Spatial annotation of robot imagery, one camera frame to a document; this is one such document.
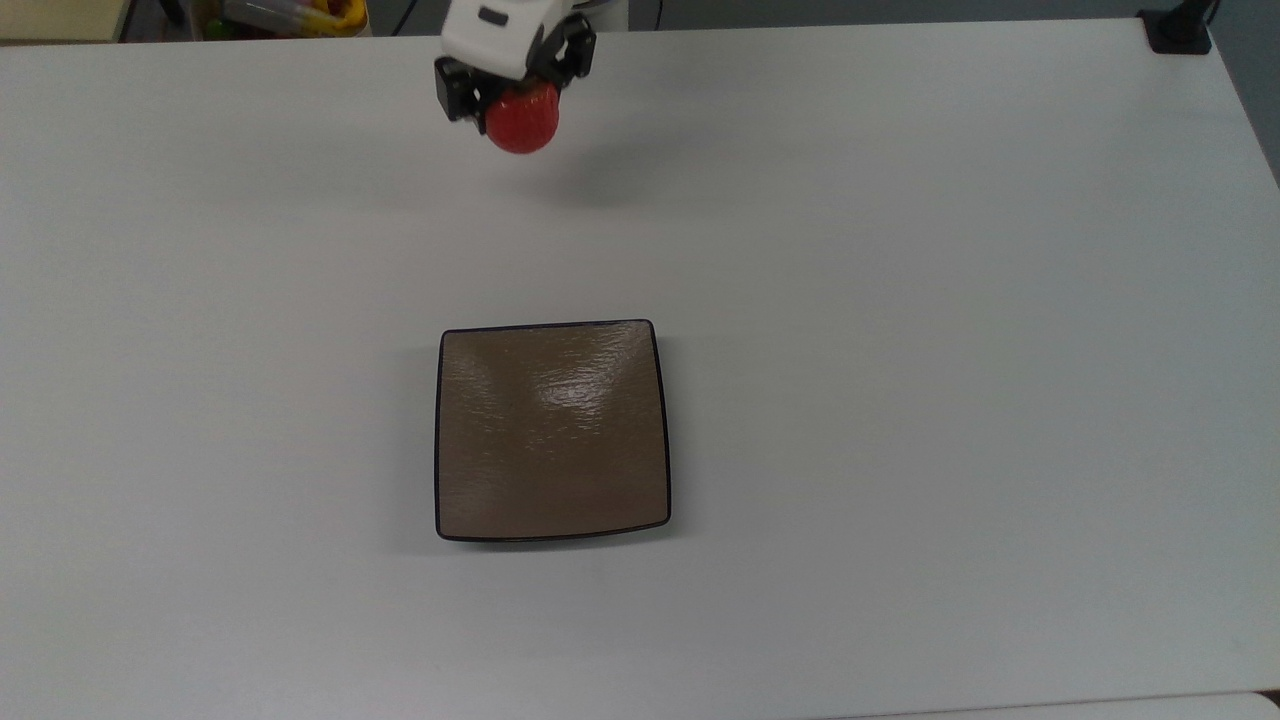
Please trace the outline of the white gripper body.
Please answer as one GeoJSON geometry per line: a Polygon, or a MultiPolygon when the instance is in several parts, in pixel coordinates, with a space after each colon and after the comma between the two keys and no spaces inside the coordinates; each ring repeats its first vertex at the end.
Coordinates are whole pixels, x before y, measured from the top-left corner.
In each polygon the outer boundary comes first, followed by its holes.
{"type": "Polygon", "coordinates": [[[452,1],[442,51],[465,65],[522,79],[563,44],[566,1],[452,1]]]}

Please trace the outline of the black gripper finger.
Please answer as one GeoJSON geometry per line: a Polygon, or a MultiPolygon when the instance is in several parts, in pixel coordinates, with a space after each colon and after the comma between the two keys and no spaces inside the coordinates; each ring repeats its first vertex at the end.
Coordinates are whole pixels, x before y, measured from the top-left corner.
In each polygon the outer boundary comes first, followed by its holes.
{"type": "Polygon", "coordinates": [[[436,100],[451,123],[466,122],[488,135],[486,110],[502,95],[502,78],[453,56],[433,63],[436,100]]]}
{"type": "Polygon", "coordinates": [[[596,32],[585,14],[570,14],[554,27],[540,26],[530,44],[524,81],[539,79],[563,92],[590,74],[595,47],[596,32]]]}

